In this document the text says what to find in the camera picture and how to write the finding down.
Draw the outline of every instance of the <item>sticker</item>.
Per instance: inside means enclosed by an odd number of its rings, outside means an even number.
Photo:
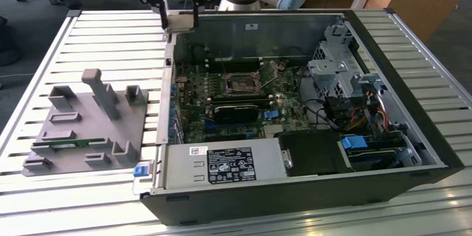
[[[256,169],[249,147],[205,150],[205,152],[208,159],[208,182],[212,185],[256,180]]]
[[[245,24],[245,29],[247,30],[257,30],[259,29],[259,24]]]
[[[208,147],[207,146],[192,146],[191,155],[205,155]]]

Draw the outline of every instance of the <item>motherboard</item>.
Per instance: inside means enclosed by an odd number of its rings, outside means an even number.
[[[272,138],[309,128],[288,60],[225,59],[176,65],[184,143]]]

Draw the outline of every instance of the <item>blue tab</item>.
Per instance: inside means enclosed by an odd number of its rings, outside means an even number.
[[[279,111],[277,110],[272,111],[271,112],[271,118],[275,118],[277,116],[279,116]]]
[[[149,166],[136,166],[133,169],[135,177],[145,177],[149,175]]]
[[[365,139],[361,135],[348,135],[341,139],[344,149],[364,149],[367,148]]]

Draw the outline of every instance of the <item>warning label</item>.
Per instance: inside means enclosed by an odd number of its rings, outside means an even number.
[[[256,180],[251,148],[207,151],[211,184]]]

